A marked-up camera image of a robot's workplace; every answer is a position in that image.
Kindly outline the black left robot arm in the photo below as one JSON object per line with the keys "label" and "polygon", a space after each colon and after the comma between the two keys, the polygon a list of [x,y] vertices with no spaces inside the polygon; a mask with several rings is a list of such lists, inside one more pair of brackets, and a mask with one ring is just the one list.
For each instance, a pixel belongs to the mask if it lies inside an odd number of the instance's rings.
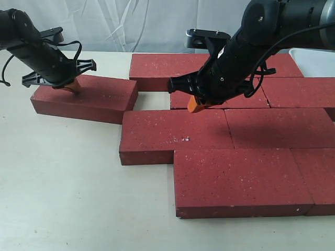
{"label": "black left robot arm", "polygon": [[39,31],[29,16],[21,10],[1,11],[1,50],[11,53],[32,69],[30,74],[21,78],[23,86],[47,86],[78,94],[80,85],[77,77],[87,71],[95,71],[96,62],[92,59],[81,60],[82,44],[73,58],[67,58],[60,47],[66,46],[62,27]]}

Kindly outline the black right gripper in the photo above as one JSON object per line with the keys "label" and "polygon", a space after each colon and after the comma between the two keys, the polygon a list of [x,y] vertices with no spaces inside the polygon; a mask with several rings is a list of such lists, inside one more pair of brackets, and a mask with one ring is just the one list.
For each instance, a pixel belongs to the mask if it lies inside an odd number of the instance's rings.
{"label": "black right gripper", "polygon": [[264,54],[264,46],[254,46],[234,35],[224,45],[207,41],[209,58],[196,72],[171,77],[169,93],[181,91],[192,95],[187,110],[200,112],[209,104],[218,105],[251,91],[246,80]]}

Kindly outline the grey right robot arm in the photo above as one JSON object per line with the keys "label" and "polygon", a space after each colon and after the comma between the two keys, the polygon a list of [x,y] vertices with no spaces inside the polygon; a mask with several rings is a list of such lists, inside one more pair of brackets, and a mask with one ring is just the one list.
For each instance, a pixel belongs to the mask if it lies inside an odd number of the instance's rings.
{"label": "grey right robot arm", "polygon": [[209,58],[196,72],[171,77],[169,93],[191,96],[190,112],[221,105],[258,90],[255,76],[275,74],[267,59],[282,49],[334,49],[334,1],[251,1],[241,26],[231,36],[211,30],[190,29],[187,46],[206,49]]}

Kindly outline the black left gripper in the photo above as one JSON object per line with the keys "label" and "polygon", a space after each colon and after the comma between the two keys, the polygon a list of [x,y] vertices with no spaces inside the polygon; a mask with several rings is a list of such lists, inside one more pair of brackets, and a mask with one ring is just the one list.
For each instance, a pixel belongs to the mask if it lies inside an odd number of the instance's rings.
{"label": "black left gripper", "polygon": [[79,94],[81,86],[76,77],[86,71],[96,71],[96,62],[92,59],[79,59],[82,51],[80,43],[74,58],[67,58],[59,49],[59,46],[66,45],[42,43],[39,46],[26,44],[13,47],[12,55],[32,69],[30,74],[22,77],[22,85],[50,86],[55,90]]}

